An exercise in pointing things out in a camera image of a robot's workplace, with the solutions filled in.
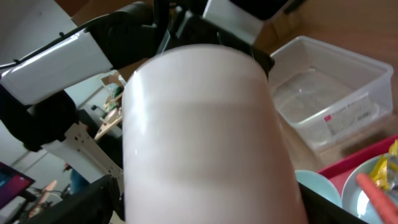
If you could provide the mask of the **yellow snack wrapper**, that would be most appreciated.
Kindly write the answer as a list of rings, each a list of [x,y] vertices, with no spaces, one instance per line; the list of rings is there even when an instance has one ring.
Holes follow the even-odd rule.
[[[369,174],[373,182],[386,191],[397,190],[397,140],[382,154]]]

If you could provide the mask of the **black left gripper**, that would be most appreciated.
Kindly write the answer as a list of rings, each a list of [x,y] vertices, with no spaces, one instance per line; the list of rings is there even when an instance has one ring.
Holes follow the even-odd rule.
[[[202,16],[178,6],[156,53],[192,44],[215,44],[231,47],[252,57],[268,75],[275,61],[269,54],[246,43],[236,35],[208,22]]]

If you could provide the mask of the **clear plastic bin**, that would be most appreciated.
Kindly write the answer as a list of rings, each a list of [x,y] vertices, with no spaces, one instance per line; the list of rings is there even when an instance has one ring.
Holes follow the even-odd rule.
[[[394,69],[388,63],[306,36],[271,57],[275,107],[314,151],[392,113]]]

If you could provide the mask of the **light blue bowl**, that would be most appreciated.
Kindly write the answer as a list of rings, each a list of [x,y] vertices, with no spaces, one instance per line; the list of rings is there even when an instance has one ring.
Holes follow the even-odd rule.
[[[309,170],[296,170],[295,178],[300,184],[329,200],[331,203],[334,203],[336,206],[342,207],[338,190],[326,177]]]

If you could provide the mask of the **pink cup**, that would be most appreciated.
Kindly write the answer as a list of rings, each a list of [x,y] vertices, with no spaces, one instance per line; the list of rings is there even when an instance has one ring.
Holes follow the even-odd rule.
[[[127,223],[306,223],[266,74],[220,45],[168,50],[123,95]]]

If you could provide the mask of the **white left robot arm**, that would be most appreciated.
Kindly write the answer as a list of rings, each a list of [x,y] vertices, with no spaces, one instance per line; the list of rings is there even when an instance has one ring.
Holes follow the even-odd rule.
[[[123,182],[123,169],[83,130],[66,89],[97,74],[188,44],[218,44],[252,57],[265,72],[274,60],[204,17],[209,1],[134,2],[99,16],[1,66],[1,121],[24,147],[46,147],[87,181]]]

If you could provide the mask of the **orange carrot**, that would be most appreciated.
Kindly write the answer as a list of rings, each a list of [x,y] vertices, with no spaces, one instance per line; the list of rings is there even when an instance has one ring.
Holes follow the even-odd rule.
[[[397,205],[379,189],[367,174],[356,176],[358,185],[362,188],[377,214],[385,224],[397,224]]]

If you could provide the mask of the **light blue plate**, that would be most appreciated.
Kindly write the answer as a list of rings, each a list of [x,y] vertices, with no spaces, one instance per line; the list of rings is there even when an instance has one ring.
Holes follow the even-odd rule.
[[[343,186],[341,196],[343,209],[365,223],[384,223],[384,221],[363,188],[358,184],[357,175],[370,174],[382,156],[387,159],[388,178],[392,177],[390,168],[393,163],[397,162],[397,157],[389,156],[388,153],[385,153],[361,163],[350,173]]]

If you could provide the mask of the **monitor screen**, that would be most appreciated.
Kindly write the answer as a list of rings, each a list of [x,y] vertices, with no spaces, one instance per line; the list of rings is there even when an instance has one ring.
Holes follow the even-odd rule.
[[[0,208],[5,207],[10,201],[28,189],[35,180],[23,173],[1,163]]]

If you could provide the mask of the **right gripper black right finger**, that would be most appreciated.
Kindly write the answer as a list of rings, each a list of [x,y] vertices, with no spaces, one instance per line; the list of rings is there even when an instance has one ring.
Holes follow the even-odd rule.
[[[309,224],[366,224],[308,187],[299,187]]]

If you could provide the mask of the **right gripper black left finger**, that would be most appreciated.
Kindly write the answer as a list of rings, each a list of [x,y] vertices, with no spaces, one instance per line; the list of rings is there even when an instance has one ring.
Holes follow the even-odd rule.
[[[107,174],[22,224],[107,224],[114,213],[124,219],[124,195]]]

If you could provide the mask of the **red tray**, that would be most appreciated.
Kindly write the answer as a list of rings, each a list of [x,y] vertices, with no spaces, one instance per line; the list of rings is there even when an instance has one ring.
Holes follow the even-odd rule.
[[[385,154],[389,147],[397,140],[397,135],[388,137],[382,141],[374,143],[354,154],[335,162],[332,165],[326,166],[317,171],[317,173],[326,177],[337,189],[340,196],[342,196],[343,187],[349,175],[362,163]]]

